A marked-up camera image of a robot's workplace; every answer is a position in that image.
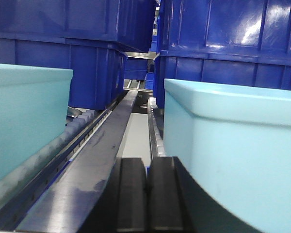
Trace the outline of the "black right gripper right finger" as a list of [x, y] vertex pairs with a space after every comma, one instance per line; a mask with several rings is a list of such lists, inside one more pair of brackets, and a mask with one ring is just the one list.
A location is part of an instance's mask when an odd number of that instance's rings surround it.
[[253, 233], [213, 200], [177, 157], [156, 157], [148, 175], [151, 233]]

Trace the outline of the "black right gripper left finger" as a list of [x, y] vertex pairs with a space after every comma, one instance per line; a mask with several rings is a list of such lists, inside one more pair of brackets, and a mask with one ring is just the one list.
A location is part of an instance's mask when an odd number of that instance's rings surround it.
[[146, 170], [141, 158], [117, 158], [83, 233], [146, 232]]

